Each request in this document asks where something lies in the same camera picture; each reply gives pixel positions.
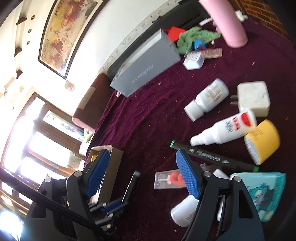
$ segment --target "black cable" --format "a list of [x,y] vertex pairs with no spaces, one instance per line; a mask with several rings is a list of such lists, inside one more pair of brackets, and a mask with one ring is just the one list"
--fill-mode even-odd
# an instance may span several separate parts
[[0,168],[0,179],[2,179],[2,181],[4,181],[7,185],[11,186],[17,192],[25,195],[26,197],[30,198],[37,204],[43,206],[44,208],[47,208],[53,212],[60,213],[61,215],[71,219],[75,223],[78,223],[88,229],[95,231],[105,241],[111,241],[111,238],[106,234],[106,232],[101,227],[96,226],[95,223],[93,223],[91,220],[80,216],[79,214],[71,211],[70,209],[66,209],[61,204],[35,191],[34,189],[22,183],[15,177],[11,176],[2,168]]

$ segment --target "black marker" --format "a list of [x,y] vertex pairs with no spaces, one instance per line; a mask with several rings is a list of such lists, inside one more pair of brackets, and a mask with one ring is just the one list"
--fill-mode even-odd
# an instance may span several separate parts
[[170,147],[176,150],[184,149],[189,155],[195,156],[213,165],[232,169],[236,172],[258,172],[259,171],[258,166],[248,164],[242,161],[230,159],[224,156],[220,156],[220,155],[208,152],[206,150],[202,150],[196,147],[192,147],[190,145],[179,143],[177,141],[172,141]]

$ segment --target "pink bottle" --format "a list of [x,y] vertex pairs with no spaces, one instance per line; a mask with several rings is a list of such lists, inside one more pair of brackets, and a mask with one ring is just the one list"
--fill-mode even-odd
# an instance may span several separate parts
[[213,18],[217,31],[229,47],[240,48],[247,44],[246,32],[227,0],[199,0],[199,3]]

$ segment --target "small white box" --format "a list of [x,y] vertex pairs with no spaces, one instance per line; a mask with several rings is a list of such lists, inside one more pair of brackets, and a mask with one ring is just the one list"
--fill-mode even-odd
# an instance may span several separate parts
[[204,61],[201,52],[191,52],[187,55],[183,65],[187,70],[200,69]]
[[237,100],[240,112],[249,108],[256,117],[266,117],[269,113],[270,99],[264,81],[240,83]]

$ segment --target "white bottle cap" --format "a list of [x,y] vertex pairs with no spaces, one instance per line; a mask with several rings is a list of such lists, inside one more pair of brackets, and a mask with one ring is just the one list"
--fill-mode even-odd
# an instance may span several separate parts
[[184,110],[190,118],[190,120],[192,121],[196,121],[198,118],[204,115],[204,112],[195,100],[191,101],[188,105],[186,105]]

